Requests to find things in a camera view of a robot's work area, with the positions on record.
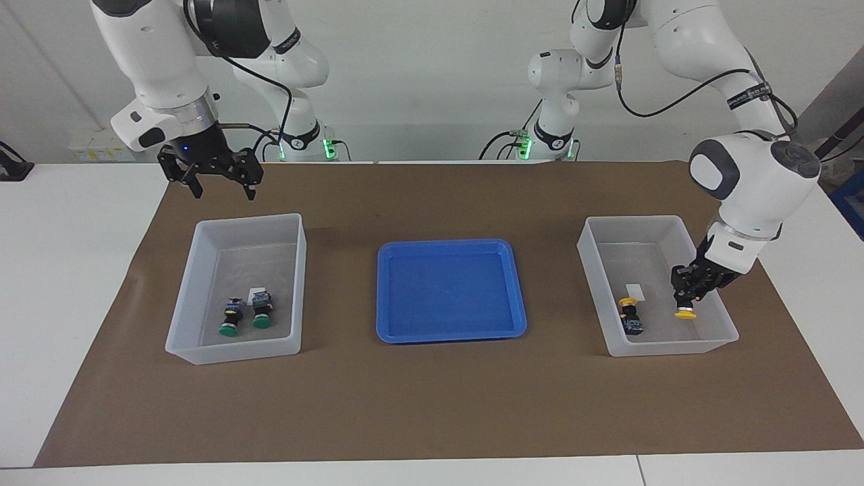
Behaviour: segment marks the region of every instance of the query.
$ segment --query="blue plastic tray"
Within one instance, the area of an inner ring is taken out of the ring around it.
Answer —
[[[378,252],[376,329],[384,342],[506,339],[527,325],[506,241],[411,241]]]

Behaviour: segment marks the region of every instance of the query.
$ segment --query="yellow cap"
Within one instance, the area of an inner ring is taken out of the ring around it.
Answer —
[[[685,321],[692,321],[696,319],[696,313],[692,310],[679,310],[675,313],[675,317],[684,319]]]

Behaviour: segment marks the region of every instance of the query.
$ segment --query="brown table surface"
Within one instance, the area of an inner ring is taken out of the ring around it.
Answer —
[[[738,342],[608,356],[576,240],[588,216],[631,214],[678,214],[700,240],[717,204],[683,163],[283,165],[254,202],[205,188],[166,192],[37,467],[864,447],[759,265],[721,292]],[[195,224],[284,213],[308,237],[302,352],[165,353]],[[490,237],[516,255],[523,337],[379,341],[384,243]]]

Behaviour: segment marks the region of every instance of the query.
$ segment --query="gray plastic bin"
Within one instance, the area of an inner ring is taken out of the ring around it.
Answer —
[[[697,354],[738,340],[738,331],[717,292],[696,303],[696,320],[674,317],[677,306],[671,268],[689,265],[696,257],[681,218],[588,218],[578,247],[610,355]],[[618,302],[629,297],[628,284],[641,285],[645,294],[645,301],[637,304],[645,326],[640,336],[626,335],[621,325]]]
[[[202,221],[195,227],[165,350],[193,364],[300,352],[306,235],[299,214]],[[266,287],[275,310],[252,326],[251,304],[237,337],[219,333],[227,299]]]

